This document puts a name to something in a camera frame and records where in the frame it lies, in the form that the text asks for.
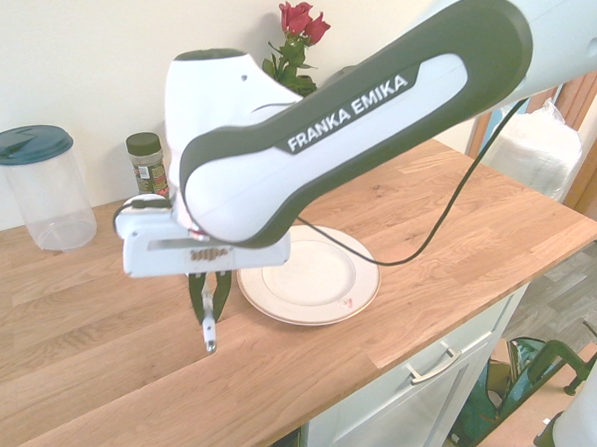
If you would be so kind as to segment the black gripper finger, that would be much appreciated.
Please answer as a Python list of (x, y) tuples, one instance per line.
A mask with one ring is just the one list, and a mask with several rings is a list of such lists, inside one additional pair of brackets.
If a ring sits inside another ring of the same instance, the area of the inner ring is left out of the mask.
[(220, 271), (216, 274), (215, 279), (216, 288), (212, 297), (214, 311), (213, 318), (215, 322), (218, 322), (224, 310), (226, 300), (229, 297), (233, 277), (231, 272)]
[(195, 317), (202, 324), (203, 317), (205, 316), (202, 298), (206, 276), (202, 273), (189, 274), (187, 279), (190, 301), (195, 312)]

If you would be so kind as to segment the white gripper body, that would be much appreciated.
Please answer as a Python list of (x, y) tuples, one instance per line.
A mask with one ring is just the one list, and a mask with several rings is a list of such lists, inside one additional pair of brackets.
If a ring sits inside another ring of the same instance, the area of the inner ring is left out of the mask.
[(197, 240), (169, 215), (127, 213), (122, 219), (123, 266), (131, 277), (226, 272), (280, 266), (290, 257), (291, 237), (265, 248), (241, 248)]

